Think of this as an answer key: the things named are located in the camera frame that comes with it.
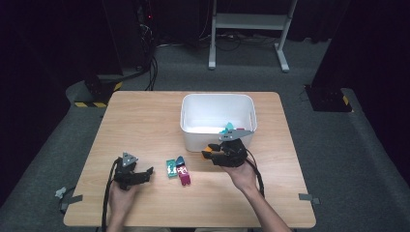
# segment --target black device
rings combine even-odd
[[[202,151],[202,156],[206,160],[211,160],[214,165],[226,167],[239,167],[247,162],[253,169],[259,183],[259,192],[265,196],[265,188],[263,186],[262,175],[257,169],[256,160],[252,153],[245,147],[240,138],[235,135],[224,135],[221,138],[221,144],[208,144],[208,147]],[[248,159],[248,154],[253,158],[253,162]]]
[[[154,172],[154,167],[150,167],[146,172],[134,173],[133,171],[135,170],[137,161],[138,158],[125,152],[123,153],[122,158],[118,158],[114,161],[114,163],[112,163],[102,204],[102,232],[106,231],[106,211],[111,182],[115,181],[120,184],[120,189],[122,190],[129,190],[130,186],[140,185],[150,181],[150,177]],[[114,171],[114,166],[116,166],[116,168],[114,178],[112,180],[111,177],[112,172]]]
[[[140,185],[150,181],[154,167],[150,167],[146,172],[134,173],[135,167],[136,162],[124,166],[123,159],[119,158],[117,167],[115,168],[114,181],[120,184],[120,189],[128,190],[130,186]]]
[[[240,138],[223,141],[220,145],[208,144],[208,147],[212,151],[202,151],[202,156],[207,160],[212,160],[214,165],[239,167],[248,157],[248,150]]]

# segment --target teal object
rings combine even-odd
[[[170,159],[166,161],[166,170],[168,173],[168,177],[178,176],[177,164],[175,162],[175,159]]]
[[[220,133],[225,134],[225,133],[228,133],[229,130],[234,130],[233,125],[231,123],[228,123],[225,127],[225,130],[221,131]]]

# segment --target yellow and black tape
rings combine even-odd
[[[98,108],[104,108],[107,107],[108,104],[105,102],[84,102],[84,101],[76,101],[75,106],[77,107],[98,107]]]

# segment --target person's right hand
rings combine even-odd
[[[257,189],[256,175],[249,163],[244,162],[239,167],[222,166],[221,168],[229,174],[233,184],[241,192],[245,193],[246,191]]]

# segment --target black curtain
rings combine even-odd
[[[67,113],[84,78],[61,1],[0,3],[0,203]]]
[[[313,79],[351,88],[387,154],[410,183],[410,2],[351,1]]]

